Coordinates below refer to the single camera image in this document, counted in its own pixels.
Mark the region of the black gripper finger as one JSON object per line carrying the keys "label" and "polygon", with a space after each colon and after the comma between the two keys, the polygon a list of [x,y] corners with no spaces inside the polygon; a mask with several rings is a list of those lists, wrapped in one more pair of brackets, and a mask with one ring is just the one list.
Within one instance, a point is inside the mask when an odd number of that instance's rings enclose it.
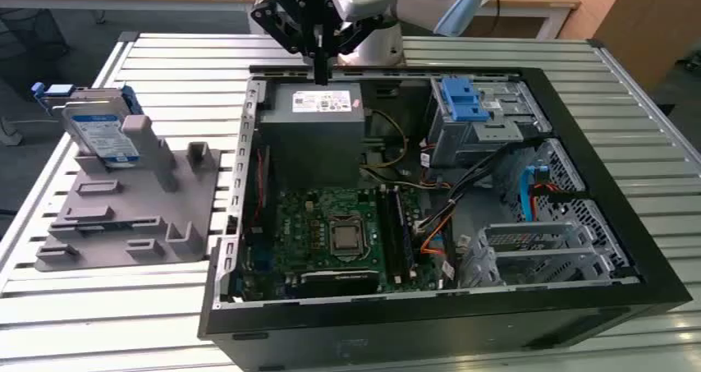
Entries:
{"label": "black gripper finger", "polygon": [[323,85],[323,56],[314,26],[297,23],[285,11],[278,10],[277,0],[255,0],[249,15],[262,30],[290,54],[301,54],[313,70],[313,81]]}
{"label": "black gripper finger", "polygon": [[381,26],[383,16],[370,16],[359,21],[351,22],[342,27],[341,18],[327,16],[322,23],[322,85],[329,83],[333,69],[333,57],[349,54],[367,38],[370,33]]}

